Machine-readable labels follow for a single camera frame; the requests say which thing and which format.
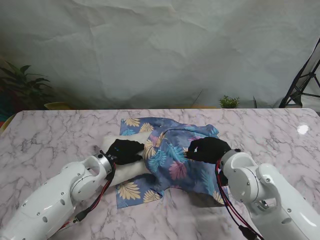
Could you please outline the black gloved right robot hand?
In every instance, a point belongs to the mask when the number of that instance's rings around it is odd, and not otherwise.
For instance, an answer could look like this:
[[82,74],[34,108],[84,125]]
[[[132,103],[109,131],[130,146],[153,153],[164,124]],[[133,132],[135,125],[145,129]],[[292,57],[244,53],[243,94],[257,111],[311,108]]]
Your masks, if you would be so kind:
[[205,137],[193,140],[184,155],[194,161],[216,164],[230,150],[227,142],[215,137]]

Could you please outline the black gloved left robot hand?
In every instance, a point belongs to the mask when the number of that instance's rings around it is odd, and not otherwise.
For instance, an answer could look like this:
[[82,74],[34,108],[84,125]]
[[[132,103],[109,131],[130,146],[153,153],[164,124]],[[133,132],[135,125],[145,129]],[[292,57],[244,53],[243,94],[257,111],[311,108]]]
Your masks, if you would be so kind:
[[145,145],[134,140],[116,139],[109,147],[106,155],[113,159],[116,165],[127,165],[142,160],[139,155]]

